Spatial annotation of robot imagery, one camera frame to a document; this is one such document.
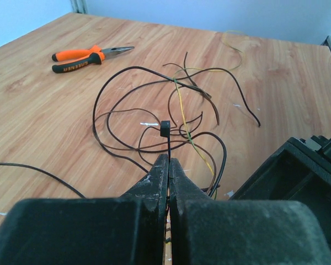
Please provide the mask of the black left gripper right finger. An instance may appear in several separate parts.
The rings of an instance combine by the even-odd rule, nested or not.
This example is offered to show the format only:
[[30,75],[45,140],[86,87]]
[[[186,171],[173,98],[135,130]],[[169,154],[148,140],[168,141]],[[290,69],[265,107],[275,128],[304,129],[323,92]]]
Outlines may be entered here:
[[289,200],[216,201],[169,164],[174,264],[331,264],[310,209]]

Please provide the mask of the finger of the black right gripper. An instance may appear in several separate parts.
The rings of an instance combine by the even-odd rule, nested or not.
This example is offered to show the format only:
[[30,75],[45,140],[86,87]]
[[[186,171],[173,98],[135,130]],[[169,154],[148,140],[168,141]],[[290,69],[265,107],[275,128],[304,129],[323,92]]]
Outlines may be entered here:
[[289,138],[232,199],[302,202],[314,213],[331,245],[331,138]]

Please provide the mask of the black zip tie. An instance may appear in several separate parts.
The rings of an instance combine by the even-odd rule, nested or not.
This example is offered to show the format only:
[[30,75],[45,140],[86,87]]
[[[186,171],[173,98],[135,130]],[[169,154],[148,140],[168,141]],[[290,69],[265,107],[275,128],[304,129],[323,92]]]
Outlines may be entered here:
[[170,162],[171,146],[170,146],[170,121],[163,120],[160,125],[160,136],[167,139],[167,152],[168,152],[168,162]]

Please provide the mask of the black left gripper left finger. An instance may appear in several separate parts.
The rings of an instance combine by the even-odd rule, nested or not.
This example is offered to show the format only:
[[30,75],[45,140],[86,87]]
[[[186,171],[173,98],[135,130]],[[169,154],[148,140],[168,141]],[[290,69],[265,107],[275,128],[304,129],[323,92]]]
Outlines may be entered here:
[[0,226],[0,264],[162,264],[169,159],[123,195],[25,199]]

